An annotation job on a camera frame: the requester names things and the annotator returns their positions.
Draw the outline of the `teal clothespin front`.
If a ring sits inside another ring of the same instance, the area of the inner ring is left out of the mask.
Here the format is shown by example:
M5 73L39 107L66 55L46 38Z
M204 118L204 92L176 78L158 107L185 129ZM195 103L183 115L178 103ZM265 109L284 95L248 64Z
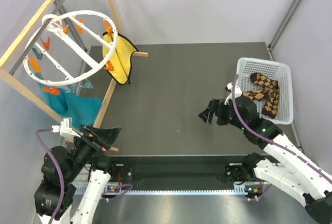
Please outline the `teal clothespin front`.
M89 79L83 80L80 85L81 88L93 89L93 84Z

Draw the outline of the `brown argyle sock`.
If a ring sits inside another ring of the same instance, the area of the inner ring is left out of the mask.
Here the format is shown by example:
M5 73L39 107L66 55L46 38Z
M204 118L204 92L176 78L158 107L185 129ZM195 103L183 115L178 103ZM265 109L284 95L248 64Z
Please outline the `brown argyle sock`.
M250 80L254 85L260 86L260 89L252 91L257 99L267 99L271 93L279 88L278 81L271 80L260 73L251 74Z
M280 91L277 90L253 90L242 93L243 96L253 101L266 101L261 113L271 119L275 119L278 113Z

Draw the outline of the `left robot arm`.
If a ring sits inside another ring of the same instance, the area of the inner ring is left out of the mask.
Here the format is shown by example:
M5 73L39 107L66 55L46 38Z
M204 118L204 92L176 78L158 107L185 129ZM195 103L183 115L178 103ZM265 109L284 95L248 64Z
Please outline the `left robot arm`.
M116 178L115 159L105 152L112 148L122 128L99 129L89 125L73 133L74 147L46 149L41 167L43 179L34 194L42 223L92 223L106 184ZM89 164L88 185L74 215L71 215L76 187L73 182Z

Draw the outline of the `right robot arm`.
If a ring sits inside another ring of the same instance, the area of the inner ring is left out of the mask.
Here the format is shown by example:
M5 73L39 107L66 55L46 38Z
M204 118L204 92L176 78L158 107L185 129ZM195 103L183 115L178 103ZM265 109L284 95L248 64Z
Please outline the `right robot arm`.
M331 223L331 175L301 152L270 120L260 117L253 101L210 100L198 117L219 126L232 125L243 131L248 141L277 160L253 153L243 161L242 174L248 180L262 179L279 188L303 206L317 223Z

